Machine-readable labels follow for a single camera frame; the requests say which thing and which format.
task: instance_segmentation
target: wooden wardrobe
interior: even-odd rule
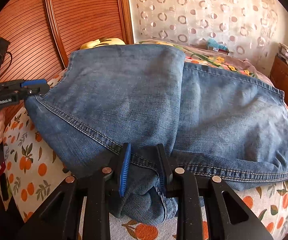
[[[0,12],[0,37],[10,41],[10,68],[0,82],[50,80],[72,51],[101,37],[133,43],[128,0],[10,0]],[[5,57],[1,73],[9,65]],[[21,106],[7,109],[6,123]]]

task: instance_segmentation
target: denim fabric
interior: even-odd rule
[[[197,175],[233,189],[288,179],[284,93],[260,80],[192,63],[166,45],[103,46],[73,52],[65,76],[25,107],[74,175],[108,164],[124,142],[132,164],[113,215],[158,224],[177,202],[160,191],[155,145]]]

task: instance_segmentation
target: black cable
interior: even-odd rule
[[[5,74],[5,72],[9,69],[9,67],[11,66],[11,63],[12,63],[12,59],[13,59],[11,52],[7,51],[6,53],[7,53],[7,54],[10,54],[11,60],[10,60],[10,64],[8,65],[8,67],[7,67],[7,68],[2,72],[2,74],[0,75],[0,78],[1,78],[1,77]]]

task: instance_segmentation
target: cardboard box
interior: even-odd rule
[[[228,55],[229,54],[229,50],[223,50],[223,49],[218,49],[218,48],[214,48],[214,47],[208,47],[208,50],[212,50],[212,51],[217,51],[219,53],[223,53]]]

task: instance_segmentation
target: slatted wooden panel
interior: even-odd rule
[[[50,80],[62,69],[50,36],[43,0],[10,0],[0,12],[0,37],[11,42],[13,62],[0,82],[15,79]],[[1,68],[9,64],[9,56]],[[7,109],[6,123],[21,106]]]
[[[52,0],[59,32],[70,56],[101,37],[122,39],[117,0]]]

